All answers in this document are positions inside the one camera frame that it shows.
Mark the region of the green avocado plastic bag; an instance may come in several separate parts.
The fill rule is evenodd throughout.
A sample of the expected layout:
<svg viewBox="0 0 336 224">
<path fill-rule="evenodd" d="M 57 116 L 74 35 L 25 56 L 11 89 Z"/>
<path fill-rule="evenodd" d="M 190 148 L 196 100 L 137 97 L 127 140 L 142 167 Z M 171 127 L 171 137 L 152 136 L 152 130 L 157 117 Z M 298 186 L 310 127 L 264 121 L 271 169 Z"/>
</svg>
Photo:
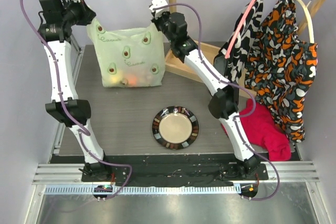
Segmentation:
<svg viewBox="0 0 336 224">
<path fill-rule="evenodd" d="M 146 28 L 108 31 L 94 18 L 87 26 L 105 88 L 156 87 L 165 73 L 163 34 Z"/>
</svg>

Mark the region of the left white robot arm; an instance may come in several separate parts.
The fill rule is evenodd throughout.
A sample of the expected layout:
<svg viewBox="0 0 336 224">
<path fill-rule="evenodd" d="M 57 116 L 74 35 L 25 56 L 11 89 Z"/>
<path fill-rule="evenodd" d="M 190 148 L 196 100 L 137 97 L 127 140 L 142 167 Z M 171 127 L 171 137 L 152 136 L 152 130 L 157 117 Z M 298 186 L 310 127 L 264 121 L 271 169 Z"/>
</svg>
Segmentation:
<svg viewBox="0 0 336 224">
<path fill-rule="evenodd" d="M 104 150 L 93 133 L 90 103 L 78 97 L 70 60 L 72 27 L 91 24 L 96 14 L 84 0 L 39 0 L 39 3 L 42 10 L 38 33 L 48 56 L 52 82 L 51 102 L 45 109 L 77 139 L 85 159 L 81 172 L 105 182 L 112 169 L 104 164 Z"/>
</svg>

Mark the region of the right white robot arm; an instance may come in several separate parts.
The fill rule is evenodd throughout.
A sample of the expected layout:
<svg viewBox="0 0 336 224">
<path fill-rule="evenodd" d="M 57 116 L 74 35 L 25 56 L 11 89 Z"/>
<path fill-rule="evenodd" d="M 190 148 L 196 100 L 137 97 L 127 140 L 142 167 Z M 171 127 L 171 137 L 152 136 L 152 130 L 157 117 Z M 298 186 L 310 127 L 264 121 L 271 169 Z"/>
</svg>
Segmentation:
<svg viewBox="0 0 336 224">
<path fill-rule="evenodd" d="M 257 173 L 260 159 L 239 118 L 238 85 L 221 76 L 205 58 L 200 46 L 187 34 L 187 23 L 182 13 L 155 8 L 152 15 L 152 22 L 170 42 L 174 57 L 191 68 L 208 88 L 212 96 L 208 109 L 220 121 L 233 146 L 237 173 L 242 179 L 250 179 Z"/>
</svg>

